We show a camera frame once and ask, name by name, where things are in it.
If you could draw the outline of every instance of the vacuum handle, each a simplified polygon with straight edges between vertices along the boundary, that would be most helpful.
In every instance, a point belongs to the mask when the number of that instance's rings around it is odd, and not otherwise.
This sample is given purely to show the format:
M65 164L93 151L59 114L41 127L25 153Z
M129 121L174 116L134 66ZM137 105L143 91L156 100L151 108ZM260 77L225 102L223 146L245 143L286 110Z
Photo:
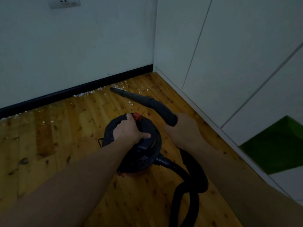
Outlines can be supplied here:
M110 91L155 110L169 126L175 126L178 122L177 116L163 103L155 100L154 98L130 93L114 87L111 87Z

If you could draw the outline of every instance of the black vacuum cleaner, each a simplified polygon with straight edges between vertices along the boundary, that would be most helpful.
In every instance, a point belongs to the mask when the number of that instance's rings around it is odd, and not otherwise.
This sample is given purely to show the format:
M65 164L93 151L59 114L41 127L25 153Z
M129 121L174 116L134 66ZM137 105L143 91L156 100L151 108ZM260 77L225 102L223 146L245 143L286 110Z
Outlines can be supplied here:
M177 124L178 118L176 115L159 101L151 97L129 93L113 87L111 87L110 90L148 108L154 109L169 126L175 126ZM158 128L152 121L137 113L133 114L133 117L136 120L138 130L140 132L150 133L151 138L141 139L136 145L134 145L122 160L117 172L136 173L149 168L152 164L164 166L165 168L176 172L184 182L176 187L172 199L169 227L178 226L178 214L181 200L185 193L190 194L190 204L187 215L180 227L194 226L199 213L198 193L204 193L208 189L208 180L202 167L189 153L182 149L180 149L180 154L189 173L187 173L178 164L164 157L163 154L160 153L162 141ZM113 119L107 125L105 128L104 138L100 139L103 140L103 146L114 141L114 129L122 120L126 119L126 114L124 114Z

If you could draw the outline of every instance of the floor plank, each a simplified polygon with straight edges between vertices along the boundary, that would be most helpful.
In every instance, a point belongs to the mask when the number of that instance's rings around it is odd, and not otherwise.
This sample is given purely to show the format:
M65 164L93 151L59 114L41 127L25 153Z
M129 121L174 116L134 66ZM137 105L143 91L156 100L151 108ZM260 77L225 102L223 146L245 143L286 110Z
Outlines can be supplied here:
M250 167L157 73L147 73L116 84L126 91L153 97L174 113L195 118L205 140L222 155ZM152 109L112 93L110 86L81 97L71 97L0 121L0 212L69 164L96 151L107 124L119 115L138 112L154 122L161 133L161 152L184 167L178 149L162 129L163 119ZM90 226L168 226L176 186L182 182L174 172L152 166L138 177L114 176L85 223ZM200 194L195 226L241 226L214 184ZM189 206L182 200L179 223Z

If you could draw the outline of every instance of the white baseboard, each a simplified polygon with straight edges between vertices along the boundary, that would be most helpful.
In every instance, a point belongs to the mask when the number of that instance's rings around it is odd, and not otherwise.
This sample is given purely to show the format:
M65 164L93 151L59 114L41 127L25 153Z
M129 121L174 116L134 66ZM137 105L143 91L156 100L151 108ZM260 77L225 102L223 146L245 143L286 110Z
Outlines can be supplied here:
M157 72L200 116L207 122L207 124L214 129L214 131L235 151L237 154L243 158L243 160L270 186L274 187L276 190L290 197L278 184L266 174L249 156L247 156L211 119L204 114L203 111L199 109L194 102L192 102L187 95L185 95L176 85L172 83L165 75L162 73L155 65L154 71Z

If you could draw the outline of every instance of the electrical outlet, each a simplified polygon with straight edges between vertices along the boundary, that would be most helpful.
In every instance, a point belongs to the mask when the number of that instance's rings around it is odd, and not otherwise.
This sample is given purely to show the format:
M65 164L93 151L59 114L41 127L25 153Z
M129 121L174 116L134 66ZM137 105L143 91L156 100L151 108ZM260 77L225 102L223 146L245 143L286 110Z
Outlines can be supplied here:
M81 6L80 0L49 0L48 6L51 9L69 8L75 6Z

